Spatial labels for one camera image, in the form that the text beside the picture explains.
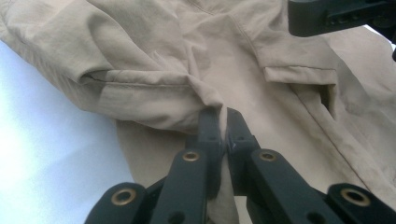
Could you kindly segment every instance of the beige fabric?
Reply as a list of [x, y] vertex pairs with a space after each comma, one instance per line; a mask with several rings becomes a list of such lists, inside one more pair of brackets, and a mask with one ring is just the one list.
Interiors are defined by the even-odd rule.
[[[3, 41], [81, 109], [117, 119], [138, 183], [166, 175], [202, 108], [224, 132], [228, 106], [313, 187], [352, 183], [396, 208], [396, 65], [364, 28], [293, 37], [276, 0], [0, 0], [0, 12]], [[225, 161], [208, 214], [238, 222]]]

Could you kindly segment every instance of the white background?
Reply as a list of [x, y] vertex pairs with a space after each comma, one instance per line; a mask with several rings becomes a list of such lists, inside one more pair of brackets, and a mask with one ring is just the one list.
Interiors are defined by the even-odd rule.
[[0, 223], [83, 223], [132, 182], [110, 119], [72, 105], [0, 42]]

